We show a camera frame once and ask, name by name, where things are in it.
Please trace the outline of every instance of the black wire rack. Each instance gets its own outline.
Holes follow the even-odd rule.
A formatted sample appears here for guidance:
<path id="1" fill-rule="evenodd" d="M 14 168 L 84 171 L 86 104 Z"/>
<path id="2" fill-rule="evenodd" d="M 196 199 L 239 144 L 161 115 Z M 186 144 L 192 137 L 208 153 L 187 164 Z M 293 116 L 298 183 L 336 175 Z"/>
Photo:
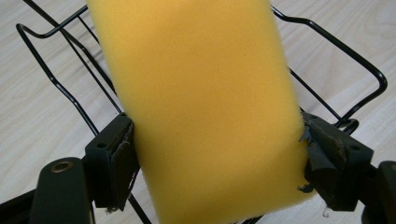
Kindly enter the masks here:
<path id="1" fill-rule="evenodd" d="M 82 7 L 80 10 L 75 12 L 73 15 L 71 15 L 69 18 L 66 20 L 62 21 L 61 23 L 58 23 L 55 19 L 53 19 L 47 12 L 45 12 L 40 6 L 38 6 L 33 0 L 23 0 L 29 7 L 31 7 L 34 11 L 36 11 L 42 18 L 44 18 L 47 22 L 49 22 L 54 28 L 51 29 L 49 32 L 45 34 L 38 34 L 34 32 L 33 30 L 29 29 L 28 27 L 22 25 L 22 24 L 17 24 L 17 30 L 19 34 L 21 35 L 21 38 L 23 39 L 24 43 L 26 46 L 29 48 L 29 50 L 33 53 L 35 59 L 41 66 L 41 68 L 44 70 L 45 74 L 51 81 L 51 83 L 75 106 L 81 117 L 85 120 L 87 125 L 90 127 L 91 131 L 93 132 L 94 135 L 99 134 L 98 129 L 96 128 L 95 124 L 92 122 L 92 119 L 90 116 L 87 114 L 83 106 L 78 102 L 78 100 L 75 98 L 75 96 L 70 93 L 56 78 L 55 75 L 51 72 L 50 68 L 47 66 L 46 62 L 43 60 L 41 55 L 38 53 L 37 49 L 35 48 L 34 44 L 32 43 L 31 39 L 29 38 L 29 35 L 38 39 L 47 39 L 55 34 L 62 34 L 64 37 L 65 41 L 68 43 L 70 48 L 76 53 L 76 55 L 79 57 L 85 68 L 87 69 L 88 73 L 92 76 L 92 78 L 95 80 L 96 84 L 100 87 L 100 89 L 103 91 L 103 93 L 106 95 L 108 98 L 109 102 L 114 105 L 116 110 L 119 113 L 122 113 L 122 110 L 118 107 L 117 103 L 115 100 L 112 98 L 110 93 L 106 90 L 104 85 L 107 85 L 111 91 L 113 91 L 114 94 L 116 94 L 115 89 L 113 87 L 113 84 L 104 71 L 104 69 L 99 65 L 99 63 L 94 59 L 94 57 L 90 54 L 90 52 L 87 50 L 87 48 L 79 42 L 74 36 L 72 36 L 70 33 L 68 33 L 65 30 L 65 27 L 72 21 L 79 20 L 83 26 L 87 29 L 87 31 L 91 34 L 92 38 L 99 44 L 98 38 L 96 35 L 93 33 L 93 31 L 90 29 L 90 27 L 87 25 L 87 23 L 82 19 L 81 15 L 83 13 L 88 13 L 88 8 L 87 6 Z M 350 58 L 352 58 L 354 61 L 359 63 L 362 67 L 364 67 L 367 71 L 368 74 L 371 74 L 372 76 L 375 77 L 375 79 L 378 81 L 378 87 L 369 93 L 366 96 L 362 96 L 361 100 L 357 102 L 355 105 L 353 105 L 346 113 L 343 115 L 340 115 L 339 112 L 337 112 L 333 107 L 331 107 L 323 98 L 320 97 L 319 93 L 314 91 L 312 87 L 310 87 L 300 76 L 298 76 L 292 69 L 290 69 L 290 74 L 303 85 L 336 119 L 336 122 L 334 123 L 334 126 L 340 129 L 343 129 L 343 131 L 347 134 L 352 134 L 358 127 L 359 127 L 359 121 L 356 119 L 353 119 L 352 116 L 359 110 L 361 109 L 364 105 L 369 103 L 370 101 L 374 100 L 375 97 L 379 96 L 382 92 L 385 91 L 387 88 L 387 80 L 385 76 L 371 63 L 369 63 L 367 60 L 365 60 L 363 57 L 361 57 L 356 51 L 351 49 L 349 46 L 341 42 L 339 39 L 328 33 L 326 30 L 321 28 L 319 25 L 314 23 L 313 21 L 309 19 L 304 19 L 304 18 L 295 18 L 295 17 L 289 17 L 281 13 L 279 10 L 277 10 L 275 7 L 272 7 L 272 10 L 274 14 L 281 19 L 282 21 L 285 22 L 291 22 L 291 23 L 300 23 L 302 25 L 306 25 L 310 27 L 312 30 L 316 31 L 319 35 L 324 37 L 326 40 L 331 42 L 334 46 L 339 48 L 341 51 L 343 51 L 346 55 L 348 55 Z M 95 72 L 92 71 L 92 69 L 88 66 L 86 63 L 85 59 L 88 59 L 89 62 L 93 65 L 94 69 L 96 70 Z M 129 202 L 142 220 L 143 223 L 147 224 L 150 223 L 149 218 L 146 216 L 145 212 L 137 202 L 137 200 L 134 198 L 134 195 L 130 194 L 129 197 Z M 255 217 L 249 220 L 246 220 L 243 222 L 243 224 L 253 224 L 256 223 L 257 221 L 260 220 L 260 217 Z"/>

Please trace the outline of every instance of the sponge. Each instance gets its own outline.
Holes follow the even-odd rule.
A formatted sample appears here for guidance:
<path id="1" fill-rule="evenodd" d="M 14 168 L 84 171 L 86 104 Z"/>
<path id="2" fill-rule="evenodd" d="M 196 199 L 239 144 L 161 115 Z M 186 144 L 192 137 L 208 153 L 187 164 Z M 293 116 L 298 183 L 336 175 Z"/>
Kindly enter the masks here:
<path id="1" fill-rule="evenodd" d="M 304 125 L 269 3 L 88 0 L 161 223 L 306 199 Z"/>

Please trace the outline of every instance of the dish rack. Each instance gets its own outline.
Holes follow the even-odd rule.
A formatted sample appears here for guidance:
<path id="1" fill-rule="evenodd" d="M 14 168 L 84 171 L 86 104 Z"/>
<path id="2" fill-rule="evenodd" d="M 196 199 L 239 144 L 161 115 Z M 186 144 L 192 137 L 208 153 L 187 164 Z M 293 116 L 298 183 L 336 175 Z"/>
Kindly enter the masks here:
<path id="1" fill-rule="evenodd" d="M 104 71 L 104 69 L 100 66 L 100 64 L 94 59 L 94 57 L 90 54 L 90 52 L 87 50 L 87 48 L 78 41 L 77 38 L 75 38 L 73 35 L 71 35 L 69 32 L 65 30 L 66 26 L 75 20 L 78 20 L 81 22 L 81 24 L 87 29 L 87 31 L 91 34 L 92 38 L 94 41 L 99 44 L 99 40 L 96 37 L 96 35 L 93 33 L 93 31 L 90 29 L 90 27 L 87 25 L 87 23 L 82 19 L 81 15 L 84 13 L 88 13 L 88 8 L 87 6 L 82 7 L 80 10 L 75 12 L 73 15 L 71 15 L 69 18 L 66 20 L 62 21 L 61 23 L 58 23 L 56 20 L 54 20 L 47 12 L 45 12 L 40 6 L 38 6 L 34 1 L 32 0 L 23 0 L 29 7 L 31 7 L 34 11 L 36 11 L 42 18 L 44 18 L 47 22 L 49 22 L 54 28 L 50 30 L 49 32 L 45 34 L 38 34 L 34 32 L 33 30 L 29 29 L 28 27 L 22 25 L 22 24 L 17 24 L 17 30 L 19 34 L 21 35 L 21 38 L 23 39 L 24 43 L 26 46 L 29 48 L 29 50 L 33 53 L 35 59 L 41 66 L 41 68 L 44 70 L 45 74 L 51 81 L 51 83 L 74 105 L 76 110 L 79 112 L 81 117 L 85 120 L 87 125 L 90 127 L 91 131 L 93 132 L 94 135 L 99 134 L 98 129 L 96 128 L 95 124 L 92 122 L 92 119 L 90 116 L 87 114 L 83 106 L 78 102 L 78 100 L 75 98 L 75 96 L 69 92 L 67 88 L 65 88 L 60 81 L 56 78 L 56 76 L 51 72 L 50 68 L 46 64 L 46 62 L 43 60 L 41 55 L 38 53 L 37 49 L 35 48 L 34 44 L 32 43 L 31 39 L 29 36 L 39 38 L 39 39 L 47 39 L 55 34 L 62 34 L 64 37 L 64 40 L 68 43 L 70 48 L 76 53 L 76 55 L 79 57 L 81 62 L 83 63 L 84 67 L 87 69 L 88 74 L 92 76 L 92 78 L 95 80 L 96 84 L 100 87 L 100 89 L 103 91 L 103 93 L 106 95 L 108 101 L 114 105 L 115 109 L 118 111 L 118 113 L 122 113 L 121 108 L 117 105 L 116 101 L 112 98 L 111 94 L 106 90 L 105 86 L 108 86 L 110 91 L 112 93 L 116 94 L 116 91 L 113 87 L 113 84 Z M 370 101 L 374 100 L 375 97 L 380 95 L 382 92 L 385 91 L 387 88 L 387 80 L 384 77 L 384 75 L 376 68 L 374 67 L 371 63 L 369 63 L 367 60 L 365 60 L 363 57 L 361 57 L 356 51 L 351 49 L 349 46 L 338 40 L 336 37 L 325 31 L 323 28 L 321 28 L 319 25 L 314 23 L 313 21 L 309 19 L 304 19 L 304 18 L 294 18 L 294 17 L 289 17 L 281 13 L 279 10 L 277 10 L 275 7 L 272 7 L 272 10 L 274 14 L 281 19 L 284 22 L 291 22 L 291 23 L 299 23 L 302 25 L 306 25 L 312 30 L 314 30 L 317 34 L 321 35 L 324 37 L 327 41 L 332 43 L 334 46 L 339 48 L 341 51 L 343 51 L 346 55 L 348 55 L 350 58 L 352 58 L 355 62 L 360 64 L 362 67 L 364 67 L 369 74 L 375 77 L 375 79 L 378 81 L 378 87 L 368 95 L 365 95 L 362 97 L 362 100 L 358 101 L 355 105 L 353 105 L 351 108 L 348 109 L 348 111 L 344 114 L 340 114 L 337 112 L 333 107 L 331 107 L 323 98 L 320 97 L 319 93 L 317 93 L 313 87 L 309 86 L 305 80 L 302 79 L 301 76 L 297 75 L 291 68 L 290 68 L 290 74 L 304 87 L 306 88 L 307 91 L 312 94 L 315 99 L 323 105 L 331 114 L 332 116 L 336 119 L 336 122 L 333 124 L 335 127 L 342 129 L 343 132 L 347 134 L 352 134 L 358 127 L 359 127 L 359 121 L 357 119 L 353 119 L 352 116 L 359 110 L 361 109 L 364 105 L 369 103 Z M 90 63 L 93 65 L 94 70 L 93 71 L 88 64 L 86 63 L 85 59 L 88 59 Z M 143 223 L 150 223 L 149 218 L 146 216 L 145 212 L 137 202 L 137 200 L 134 198 L 134 195 L 130 194 L 129 197 L 129 202 L 136 211 L 136 213 L 139 215 L 140 219 L 142 220 Z M 256 223 L 260 218 L 252 218 L 249 220 L 246 220 L 243 222 L 243 224 L 253 224 Z"/>

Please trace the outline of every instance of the yellow sponge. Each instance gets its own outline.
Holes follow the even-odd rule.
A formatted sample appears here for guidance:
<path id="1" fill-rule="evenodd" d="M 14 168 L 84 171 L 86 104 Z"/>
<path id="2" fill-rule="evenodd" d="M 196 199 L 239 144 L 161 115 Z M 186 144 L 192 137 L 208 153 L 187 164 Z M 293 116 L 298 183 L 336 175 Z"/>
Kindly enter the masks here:
<path id="1" fill-rule="evenodd" d="M 161 223 L 231 223 L 307 197 L 304 125 L 268 2 L 88 3 Z"/>

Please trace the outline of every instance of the wooden table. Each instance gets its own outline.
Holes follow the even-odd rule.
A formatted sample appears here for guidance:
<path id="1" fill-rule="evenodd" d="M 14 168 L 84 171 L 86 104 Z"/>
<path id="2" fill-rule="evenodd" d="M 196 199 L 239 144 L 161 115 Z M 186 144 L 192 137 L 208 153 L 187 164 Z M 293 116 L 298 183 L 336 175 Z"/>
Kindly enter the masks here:
<path id="1" fill-rule="evenodd" d="M 36 2 L 57 21 L 84 5 L 78 0 Z M 396 161 L 396 2 L 273 0 L 272 3 L 286 15 L 315 21 L 385 74 L 388 89 L 353 116 L 361 126 L 352 136 L 375 150 L 373 165 Z M 89 13 L 83 18 L 92 26 Z M 38 173 L 45 164 L 68 156 L 82 157 L 93 134 L 77 110 L 50 84 L 15 29 L 16 23 L 23 23 L 38 33 L 46 33 L 51 26 L 22 1 L 2 1 L 0 19 L 0 203 L 3 203 L 35 188 Z M 279 29 L 290 67 L 341 113 L 376 88 L 371 75 L 308 28 L 280 21 Z M 100 48 L 82 25 L 72 22 L 67 30 L 86 44 L 106 67 Z M 55 35 L 34 43 L 55 76 L 76 95 L 98 129 L 103 129 L 117 111 L 63 38 Z M 297 84 L 296 91 L 305 110 L 332 121 L 329 113 Z M 138 178 L 134 194 L 156 223 L 144 180 L 141 175 Z M 317 196 L 269 214 L 259 223 L 361 223 L 361 204 L 354 213 L 325 208 L 326 204 Z M 96 209 L 95 214 L 98 223 L 140 223 L 131 206 L 123 213 L 106 215 L 102 209 Z"/>

